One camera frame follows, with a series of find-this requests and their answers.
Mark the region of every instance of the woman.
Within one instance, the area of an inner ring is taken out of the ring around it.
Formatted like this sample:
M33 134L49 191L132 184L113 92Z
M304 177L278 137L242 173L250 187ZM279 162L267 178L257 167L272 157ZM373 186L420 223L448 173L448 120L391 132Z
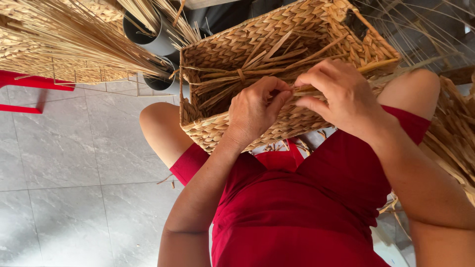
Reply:
M180 129L179 108L156 103L140 116L145 138L186 185L163 228L159 266L388 266L371 230L391 188L409 218L418 266L473 266L475 209L457 182L417 147L436 108L437 75L417 70L375 98L350 64L325 60L295 86L334 124L295 172L267 170L241 153L276 120L289 86L264 77L231 102L229 128L208 156ZM270 92L280 91L267 104Z

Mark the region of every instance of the knee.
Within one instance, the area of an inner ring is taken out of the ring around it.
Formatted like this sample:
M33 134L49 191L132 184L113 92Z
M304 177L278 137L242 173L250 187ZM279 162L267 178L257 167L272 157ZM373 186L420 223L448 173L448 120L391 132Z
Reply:
M142 129L153 124L160 126L167 124L174 113L179 112L179 107L166 102L153 103L140 112L139 122Z
M405 74L408 81L418 85L419 90L423 90L426 94L439 95L440 79L434 72L418 68Z

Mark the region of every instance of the red dress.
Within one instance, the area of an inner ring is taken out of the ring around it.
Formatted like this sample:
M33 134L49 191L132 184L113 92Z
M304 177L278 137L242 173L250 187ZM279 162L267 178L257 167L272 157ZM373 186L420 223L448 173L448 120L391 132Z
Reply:
M383 108L422 141L430 121ZM207 158L193 144L171 172L186 185ZM239 156L213 220L213 266L388 266L373 251L369 226L391 187L370 146L337 130L292 169L295 158L261 156L264 165Z

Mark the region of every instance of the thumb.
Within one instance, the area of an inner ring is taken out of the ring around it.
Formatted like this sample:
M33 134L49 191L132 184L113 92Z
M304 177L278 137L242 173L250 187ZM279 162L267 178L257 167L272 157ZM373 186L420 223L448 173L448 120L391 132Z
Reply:
M287 100L289 100L292 97L292 91L282 91L278 95L274 96L272 99L272 102L270 105L267 107L267 114L271 118L277 118L277 115L279 114L280 110L282 107L285 105Z
M328 108L328 105L325 104L325 102L311 96L305 96L305 97L300 98L299 100L297 100L295 105L303 106L310 110L313 110L316 113L320 114L323 118L328 118L331 112L330 109Z

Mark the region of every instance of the rectangular basket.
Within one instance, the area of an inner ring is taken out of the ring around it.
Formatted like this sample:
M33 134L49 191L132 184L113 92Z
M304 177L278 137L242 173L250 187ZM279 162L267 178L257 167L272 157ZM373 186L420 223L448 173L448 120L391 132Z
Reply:
M362 40L347 26L352 20L368 28ZM186 46L180 57L180 80L190 83L190 100L180 94L180 125L207 152L228 128L232 97L263 76L292 84L316 62L331 57L374 78L391 73L400 59L347 0L299 0ZM315 112L295 106L297 99L245 151L331 126Z

